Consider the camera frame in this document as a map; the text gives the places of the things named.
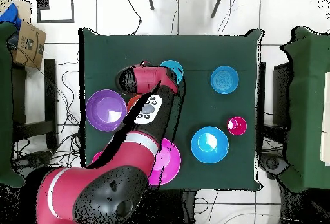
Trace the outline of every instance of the table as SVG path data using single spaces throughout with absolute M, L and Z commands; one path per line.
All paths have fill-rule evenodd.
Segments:
M 45 121 L 25 124 L 24 81 L 26 73 L 24 66 L 12 64 L 12 56 L 6 43 L 16 30 L 12 23 L 0 23 L 0 91 L 3 105 L 0 111 L 0 183 L 11 187 L 21 187 L 24 184 L 24 178 L 12 169 L 13 143 L 45 134 L 47 148 L 56 149 L 58 146 L 55 59 L 44 60 Z
M 160 64 L 173 59 L 182 64 L 186 96 L 174 140 L 182 163 L 175 179 L 161 189 L 255 191 L 260 188 L 254 177 L 256 47 L 262 35 L 260 30 L 251 30 L 246 36 L 238 37 L 102 36 L 95 35 L 89 29 L 84 29 L 83 34 L 85 104 L 100 89 L 118 91 L 114 78 L 124 67 L 143 60 Z M 211 74 L 221 65 L 235 68 L 240 77 L 238 88 L 230 95 L 219 95 L 211 87 Z M 132 98 L 132 95 L 122 96 L 126 102 Z M 173 134 L 177 104 L 173 106 L 165 134 L 167 139 L 171 139 Z M 233 116 L 246 119 L 247 131 L 244 135 L 233 136 L 226 129 L 226 122 Z M 192 136 L 204 126 L 218 127 L 228 136 L 229 151 L 219 163 L 201 163 L 191 153 Z M 112 134 L 98 131 L 86 121 L 86 164 L 103 150 Z
M 304 27 L 282 49 L 293 68 L 290 84 L 286 158 L 291 165 L 279 178 L 292 192 L 306 188 L 330 189 L 330 167 L 320 160 L 324 77 L 330 71 L 330 36 Z

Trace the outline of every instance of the red robot arm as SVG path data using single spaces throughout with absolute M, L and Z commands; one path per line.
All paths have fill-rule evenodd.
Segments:
M 37 224 L 122 224 L 137 208 L 179 89 L 174 72 L 145 62 L 115 80 L 123 93 L 147 94 L 95 163 L 47 173 L 37 194 Z

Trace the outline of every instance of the cable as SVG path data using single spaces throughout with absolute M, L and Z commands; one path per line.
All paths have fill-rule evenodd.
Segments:
M 173 23 L 174 23 L 175 15 L 176 15 L 177 12 L 179 11 L 179 3 L 178 3 L 178 0 L 175 0 L 175 1 L 176 1 L 177 4 L 178 4 L 178 9 L 177 9 L 177 11 L 175 11 L 174 16 L 173 16 L 171 35 L 172 35 L 172 33 L 173 33 Z
M 68 85 L 66 85 L 65 83 L 64 83 L 64 80 L 63 80 L 63 77 L 64 77 L 64 75 L 65 74 L 67 74 L 67 73 L 70 73 L 70 72 L 79 72 L 79 71 L 66 71 L 65 73 L 63 73 L 62 74 L 62 77 L 61 77 L 61 80 L 62 80 L 62 83 L 71 91 L 71 93 L 72 93 L 72 95 L 73 95 L 73 98 L 72 98 L 72 101 L 71 101 L 71 103 L 70 103 L 70 105 L 67 107 L 67 110 L 66 110 L 66 120 L 65 120 L 65 122 L 64 122 L 64 124 L 63 124 L 63 128 L 62 128 L 62 130 L 61 130 L 61 132 L 60 133 L 62 133 L 63 132 L 63 130 L 64 130 L 64 127 L 65 127 L 65 124 L 66 124 L 66 121 L 69 119 L 69 117 L 71 117 L 71 125 L 73 124 L 73 122 L 72 122 L 72 117 L 73 117 L 73 115 L 70 113 L 69 114 L 69 109 L 70 109 L 70 107 L 72 106 L 72 104 L 73 104 L 73 102 L 74 102 L 74 100 L 75 100 L 75 93 L 72 91 L 72 89 L 70 89 L 69 87 L 68 87 Z
M 217 35 L 219 35 L 220 28 L 221 28 L 222 24 L 224 23 L 226 17 L 228 16 L 228 13 L 231 13 L 231 7 L 233 7 L 235 1 L 236 1 L 236 0 L 234 0 L 234 1 L 233 1 L 233 4 L 230 5 L 230 9 L 228 10 L 227 14 L 225 15 L 224 19 L 222 20 L 222 22 L 221 22 L 221 24 L 220 24 L 220 26 L 219 26 L 219 29 L 218 29 Z
M 133 8 L 133 11 L 137 14 L 137 16 L 139 17 L 139 25 L 137 26 L 137 29 L 132 33 L 132 35 L 135 35 L 137 33 L 137 30 L 139 29 L 140 25 L 141 25 L 141 22 L 142 22 L 142 19 L 140 17 L 140 15 L 135 11 L 133 5 L 131 4 L 131 1 L 128 0 L 129 4 L 131 5 L 131 7 Z
M 211 212 L 210 212 L 210 214 L 209 214 L 209 223 L 210 223 L 210 221 L 211 221 L 212 212 L 213 212 L 213 208 L 214 208 L 215 201 L 217 200 L 217 197 L 218 197 L 218 193 L 215 195 L 215 199 L 214 199 L 214 202 L 213 202 L 213 204 L 212 204 Z
M 28 61 L 28 58 L 31 60 L 31 62 L 32 62 L 32 64 L 38 69 L 38 71 L 40 71 L 41 72 L 41 74 L 44 76 L 44 78 L 54 87 L 54 88 L 56 88 L 56 90 L 57 90 L 57 92 L 58 92 L 58 94 L 59 94 L 59 96 L 62 98 L 62 100 L 64 101 L 64 103 L 65 103 L 65 105 L 66 105 L 66 110 L 67 110 L 67 112 L 66 112 L 66 117 L 67 117 L 67 119 L 66 120 L 68 120 L 68 118 L 69 117 L 71 117 L 71 118 L 73 118 L 74 120 L 75 120 L 75 122 L 76 122 L 76 124 L 77 125 L 79 125 L 79 122 L 78 122 L 78 120 L 71 114 L 71 112 L 70 112 L 70 107 L 68 106 L 68 99 L 66 98 L 66 96 L 65 96 L 65 94 L 52 82 L 52 81 L 50 81 L 46 76 L 45 76 L 45 74 L 35 65 L 35 63 L 34 63 L 34 61 L 23 51 L 23 50 L 21 50 L 20 48 L 18 48 L 17 47 L 17 49 L 18 50 L 20 50 L 24 55 L 25 55 L 25 57 L 26 57 L 26 59 L 27 59 L 27 61 Z
M 72 94 L 73 94 L 73 100 L 72 100 L 72 102 L 70 103 L 70 105 L 68 105 L 68 99 L 66 98 L 66 96 L 65 96 L 65 94 L 52 82 L 52 81 L 50 81 L 46 76 L 45 76 L 45 74 L 35 65 L 35 63 L 34 63 L 34 61 L 23 51 L 23 50 L 21 50 L 20 48 L 18 48 L 17 47 L 17 49 L 18 50 L 20 50 L 22 53 L 23 53 L 23 55 L 25 55 L 25 57 L 26 57 L 26 62 L 25 63 L 27 63 L 28 62 L 28 59 L 30 59 L 31 60 L 31 63 L 41 72 L 41 74 L 44 76 L 44 78 L 53 86 L 53 88 L 55 88 L 56 90 L 57 90 L 57 92 L 58 92 L 58 94 L 60 95 L 60 97 L 63 99 L 63 97 L 62 97 L 62 95 L 60 94 L 60 92 L 64 95 L 64 97 L 65 97 L 65 99 L 63 99 L 63 101 L 64 101 L 64 103 L 65 103 L 65 105 L 66 105 L 66 121 L 65 121 L 65 123 L 64 123 L 64 125 L 63 125 L 63 129 L 64 129 L 64 126 L 65 126 L 65 124 L 66 124 L 66 122 L 69 120 L 69 118 L 71 117 L 71 125 L 73 126 L 73 125 L 78 125 L 79 126 L 79 122 L 77 121 L 77 119 L 74 117 L 74 115 L 72 115 L 72 113 L 70 112 L 70 106 L 72 105 L 72 103 L 73 103 L 73 101 L 74 101 L 74 92 L 64 83 L 64 81 L 63 81 L 63 76 L 64 76 L 64 74 L 66 74 L 66 73 L 68 73 L 68 72 L 78 72 L 78 71 L 66 71 L 65 73 L 63 73 L 63 75 L 62 75 L 62 83 L 72 92 Z M 73 142 L 74 140 L 75 140 L 75 137 L 77 137 L 77 135 L 78 135 L 78 133 L 76 133 L 76 134 L 72 134 L 72 135 L 70 135 L 70 136 L 67 136 L 66 138 L 64 138 L 62 141 L 61 141 L 61 143 L 58 145 L 58 147 L 57 147 L 57 149 L 53 152 L 54 154 L 57 152 L 57 150 L 58 150 L 58 148 L 60 148 L 60 146 L 67 140 L 67 139 L 69 139 L 69 138 L 71 138 L 71 141 Z M 21 155 L 21 152 L 22 152 L 22 150 L 26 147 L 26 146 L 24 146 L 17 154 L 18 154 L 18 156 L 20 156 Z M 63 156 L 62 156 L 62 159 L 66 156 L 66 155 L 68 155 L 68 159 L 70 158 L 70 156 L 72 155 L 72 154 L 79 154 L 80 152 L 79 151 L 76 151 L 76 150 L 74 150 L 74 151 L 72 151 L 71 150 L 71 148 L 70 148 L 70 152 L 69 153 L 65 153 Z
M 301 220 L 298 219 L 289 219 L 289 218 L 283 218 L 281 216 L 275 216 L 275 215 L 270 215 L 270 214 L 259 214 L 259 213 L 244 213 L 244 214 L 239 214 L 236 216 L 233 216 L 232 218 L 228 219 L 224 224 L 227 224 L 228 222 L 230 222 L 232 219 L 237 218 L 239 216 L 245 216 L 245 215 L 257 215 L 257 216 L 272 216 L 272 217 L 276 217 L 279 219 L 284 219 L 284 220 L 288 220 L 288 221 L 299 221 L 299 222 L 303 222 Z
M 27 143 L 24 147 L 22 147 L 21 150 L 19 151 L 19 157 L 22 157 L 22 151 L 23 151 L 23 149 L 24 149 L 25 147 L 27 147 L 28 145 L 30 145 L 30 140 L 29 140 L 29 139 L 25 139 L 25 140 L 27 140 L 28 143 Z
M 224 33 L 224 29 L 226 28 L 227 24 L 228 24 L 228 21 L 230 19 L 230 16 L 231 16 L 231 7 L 233 7 L 233 5 L 231 5 L 231 0 L 229 0 L 229 16 L 228 16 L 228 20 L 226 22 L 226 24 L 224 25 L 223 29 L 222 29 L 222 32 L 221 32 L 221 35 Z
M 271 149 L 268 149 L 268 151 L 276 151 L 282 157 L 282 154 L 277 151 L 277 148 L 279 147 L 273 147 L 267 140 L 264 141 L 271 146 Z
M 264 112 L 264 114 L 266 114 L 266 115 L 274 115 L 274 113 L 266 113 L 266 112 Z
M 206 206 L 205 210 L 203 210 L 202 212 L 200 212 L 200 213 L 195 213 L 195 214 L 194 214 L 195 216 L 204 213 L 204 212 L 209 208 L 209 203 L 208 203 L 207 200 L 205 200 L 204 198 L 196 198 L 195 202 L 196 202 L 198 199 L 202 199 L 202 200 L 204 200 L 207 206 Z

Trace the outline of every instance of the floor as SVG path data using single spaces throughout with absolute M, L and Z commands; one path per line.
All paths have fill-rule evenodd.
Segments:
M 32 24 L 47 33 L 44 57 L 56 59 L 58 88 L 69 103 L 73 94 L 61 82 L 61 77 L 66 71 L 79 71 L 78 28 L 88 27 L 102 35 L 124 35 L 133 33 L 139 23 L 128 0 L 73 0 L 74 23 L 37 23 L 36 0 L 28 1 L 32 4 Z M 49 1 L 50 9 L 41 10 L 41 19 L 71 18 L 70 0 Z M 178 20 L 180 35 L 244 35 L 253 28 L 263 29 L 266 34 L 262 39 L 261 58 L 266 62 L 267 123 L 271 123 L 270 114 L 273 112 L 273 67 L 287 62 L 279 46 L 289 42 L 290 31 L 295 26 L 308 26 L 321 33 L 330 30 L 330 0 L 222 0 L 214 19 L 210 15 L 216 0 L 179 0 L 179 15 L 176 0 L 153 0 L 154 11 L 150 10 L 148 0 L 130 1 L 142 19 L 137 34 L 176 35 Z M 230 19 L 227 21 L 228 16 L 225 16 L 230 5 Z M 70 111 L 80 121 L 79 73 L 68 72 L 63 76 L 63 81 L 73 90 L 75 98 Z M 28 68 L 26 92 L 27 122 L 44 120 L 44 79 L 36 69 Z M 63 130 L 59 134 L 61 141 L 77 132 L 78 127 L 63 126 L 66 106 L 60 97 L 59 100 L 59 131 Z M 30 140 L 30 145 L 24 149 L 27 153 L 46 149 L 44 136 Z M 24 145 L 25 140 L 19 143 L 20 147 Z M 68 150 L 69 141 L 61 146 L 58 154 L 65 154 Z M 79 166 L 79 158 L 74 160 L 73 165 Z M 269 180 L 261 169 L 258 179 L 263 185 L 258 192 L 198 191 L 195 205 L 197 224 L 277 224 L 281 206 L 278 183 Z

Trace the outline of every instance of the table leg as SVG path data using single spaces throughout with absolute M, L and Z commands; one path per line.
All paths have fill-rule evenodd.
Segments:
M 151 10 L 154 10 L 155 7 L 153 7 L 153 2 L 152 2 L 152 0 L 149 0 L 149 4 L 150 4 L 150 8 L 151 8 Z
M 214 18 L 215 14 L 216 14 L 216 12 L 218 10 L 218 7 L 219 7 L 220 2 L 221 2 L 221 0 L 217 0 L 217 2 L 215 3 L 215 6 L 214 6 L 214 9 L 213 9 L 211 18 Z

